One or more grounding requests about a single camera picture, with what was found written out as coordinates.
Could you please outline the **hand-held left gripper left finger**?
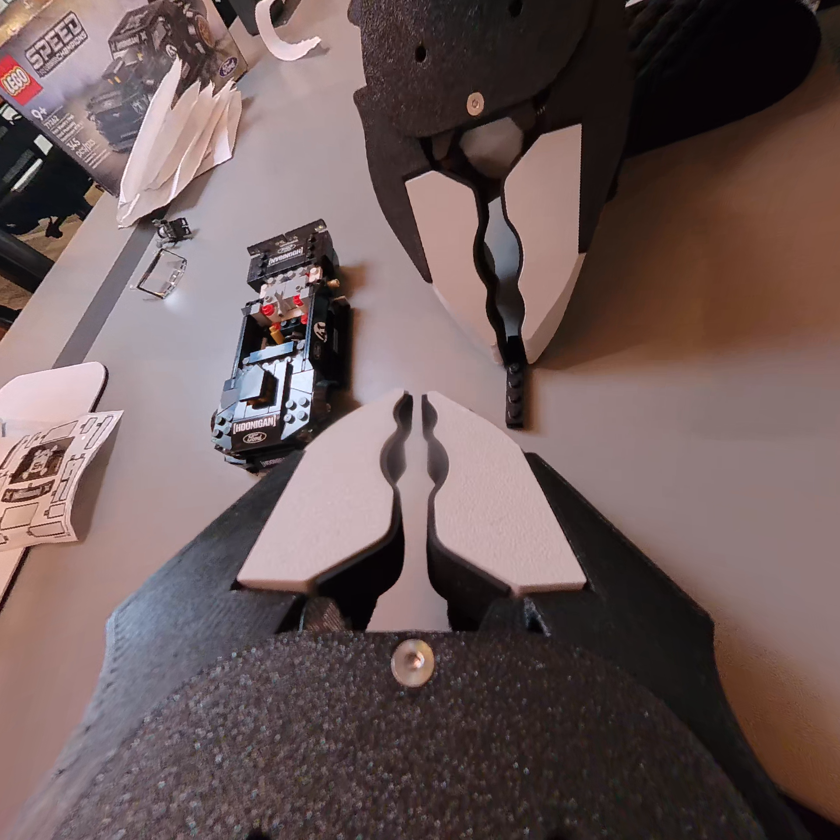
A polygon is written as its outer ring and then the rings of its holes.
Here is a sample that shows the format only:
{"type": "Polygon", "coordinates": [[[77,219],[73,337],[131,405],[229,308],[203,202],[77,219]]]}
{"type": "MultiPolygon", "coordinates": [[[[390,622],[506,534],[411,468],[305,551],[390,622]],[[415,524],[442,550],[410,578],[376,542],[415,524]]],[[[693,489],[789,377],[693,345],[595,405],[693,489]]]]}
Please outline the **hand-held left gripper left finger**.
{"type": "Polygon", "coordinates": [[[336,421],[304,450],[237,583],[315,594],[348,574],[363,594],[383,594],[403,570],[396,483],[405,468],[413,398],[388,392],[336,421]]]}

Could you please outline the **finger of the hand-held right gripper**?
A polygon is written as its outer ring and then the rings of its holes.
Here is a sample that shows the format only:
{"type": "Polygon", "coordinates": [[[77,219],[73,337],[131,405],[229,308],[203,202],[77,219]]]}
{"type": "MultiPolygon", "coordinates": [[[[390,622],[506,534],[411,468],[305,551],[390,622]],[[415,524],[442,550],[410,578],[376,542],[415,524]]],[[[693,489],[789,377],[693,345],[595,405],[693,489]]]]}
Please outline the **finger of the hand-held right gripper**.
{"type": "Polygon", "coordinates": [[[487,315],[487,286],[475,256],[479,207],[474,189],[441,171],[406,182],[433,288],[472,342],[501,361],[497,332],[487,315]]]}
{"type": "Polygon", "coordinates": [[[503,208],[521,250],[521,341],[529,363],[546,350],[580,275],[582,126],[540,136],[514,165],[503,208]]]}

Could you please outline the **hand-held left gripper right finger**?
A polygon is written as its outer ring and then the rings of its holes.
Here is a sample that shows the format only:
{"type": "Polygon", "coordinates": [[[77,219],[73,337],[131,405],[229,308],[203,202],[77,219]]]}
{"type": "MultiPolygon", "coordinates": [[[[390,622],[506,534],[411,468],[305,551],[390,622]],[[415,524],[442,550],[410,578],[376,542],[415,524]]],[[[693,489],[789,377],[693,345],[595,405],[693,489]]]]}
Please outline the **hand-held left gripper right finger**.
{"type": "Polygon", "coordinates": [[[440,392],[423,397],[440,547],[513,595],[581,590],[585,573],[518,444],[440,392]]]}

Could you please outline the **black long lego plate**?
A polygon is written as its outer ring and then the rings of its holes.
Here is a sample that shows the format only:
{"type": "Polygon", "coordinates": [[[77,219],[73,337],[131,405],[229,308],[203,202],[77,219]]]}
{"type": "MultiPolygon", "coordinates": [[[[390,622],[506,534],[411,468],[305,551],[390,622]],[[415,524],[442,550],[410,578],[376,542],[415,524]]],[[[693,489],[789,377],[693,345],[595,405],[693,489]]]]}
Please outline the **black long lego plate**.
{"type": "Polygon", "coordinates": [[[505,423],[508,429],[523,429],[529,421],[531,365],[521,348],[505,359],[505,423]]]}

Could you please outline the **black lego car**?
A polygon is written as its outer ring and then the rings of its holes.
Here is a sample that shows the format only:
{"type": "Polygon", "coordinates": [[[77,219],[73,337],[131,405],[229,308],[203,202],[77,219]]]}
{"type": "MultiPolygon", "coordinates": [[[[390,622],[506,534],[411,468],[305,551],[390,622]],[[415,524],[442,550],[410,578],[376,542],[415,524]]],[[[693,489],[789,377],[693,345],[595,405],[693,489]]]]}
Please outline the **black lego car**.
{"type": "Polygon", "coordinates": [[[212,415],[214,449],[256,474],[304,448],[350,377],[351,306],[326,223],[316,219],[248,247],[256,294],[212,415]]]}

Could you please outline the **sticker sheet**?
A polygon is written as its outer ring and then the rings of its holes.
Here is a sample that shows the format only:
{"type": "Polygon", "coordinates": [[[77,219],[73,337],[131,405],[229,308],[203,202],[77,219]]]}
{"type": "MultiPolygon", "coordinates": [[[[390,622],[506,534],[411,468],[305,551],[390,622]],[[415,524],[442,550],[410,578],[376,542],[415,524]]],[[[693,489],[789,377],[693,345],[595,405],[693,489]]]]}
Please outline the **sticker sheet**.
{"type": "Polygon", "coordinates": [[[123,411],[85,413],[2,439],[1,550],[79,540],[74,500],[123,411]]]}

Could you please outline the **clear lego windshield piece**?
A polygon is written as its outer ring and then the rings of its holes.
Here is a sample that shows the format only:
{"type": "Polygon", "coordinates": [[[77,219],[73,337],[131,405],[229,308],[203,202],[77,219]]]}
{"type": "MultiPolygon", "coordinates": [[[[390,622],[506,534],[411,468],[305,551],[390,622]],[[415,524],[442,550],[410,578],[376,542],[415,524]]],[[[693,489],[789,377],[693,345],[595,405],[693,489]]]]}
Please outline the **clear lego windshield piece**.
{"type": "Polygon", "coordinates": [[[159,248],[134,288],[147,296],[164,300],[178,285],[186,264],[187,260],[174,250],[159,248]]]}

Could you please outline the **lego set box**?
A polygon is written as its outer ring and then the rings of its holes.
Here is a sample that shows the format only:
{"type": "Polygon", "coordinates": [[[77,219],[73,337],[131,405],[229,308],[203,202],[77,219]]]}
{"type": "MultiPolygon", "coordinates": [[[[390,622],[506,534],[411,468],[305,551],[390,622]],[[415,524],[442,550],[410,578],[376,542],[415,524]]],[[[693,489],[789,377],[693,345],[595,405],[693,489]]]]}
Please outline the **lego set box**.
{"type": "Polygon", "coordinates": [[[2,2],[2,98],[116,196],[145,113],[176,58],[179,97],[248,66],[204,1],[2,2]]]}

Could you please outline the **black object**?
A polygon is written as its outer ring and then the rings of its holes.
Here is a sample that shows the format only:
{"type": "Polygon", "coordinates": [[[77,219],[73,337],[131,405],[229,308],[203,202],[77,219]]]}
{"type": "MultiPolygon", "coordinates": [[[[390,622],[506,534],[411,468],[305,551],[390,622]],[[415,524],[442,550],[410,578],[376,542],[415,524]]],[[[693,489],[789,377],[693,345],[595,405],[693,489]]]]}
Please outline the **black object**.
{"type": "MultiPolygon", "coordinates": [[[[213,1],[225,25],[230,27],[238,18],[249,35],[257,36],[256,6],[259,1],[213,1]]],[[[285,25],[294,14],[300,1],[272,1],[271,22],[275,27],[285,25]]]]}

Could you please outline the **white booklet stand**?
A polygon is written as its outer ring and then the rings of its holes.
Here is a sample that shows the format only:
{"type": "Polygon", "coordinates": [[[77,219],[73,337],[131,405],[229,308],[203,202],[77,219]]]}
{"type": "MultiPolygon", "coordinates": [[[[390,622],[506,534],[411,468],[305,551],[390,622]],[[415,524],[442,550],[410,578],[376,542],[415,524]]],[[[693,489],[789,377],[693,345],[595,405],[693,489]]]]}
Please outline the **white booklet stand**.
{"type": "MultiPolygon", "coordinates": [[[[3,438],[11,439],[30,434],[41,424],[57,424],[81,414],[97,413],[96,407],[107,379],[108,371],[103,364],[87,362],[23,374],[6,383],[1,391],[1,464],[3,438]]],[[[85,475],[91,472],[91,465],[85,475]]],[[[80,537],[83,533],[82,515],[75,513],[74,508],[73,513],[74,526],[80,537]]],[[[5,552],[1,550],[1,597],[3,599],[11,588],[29,548],[5,552]]]]}

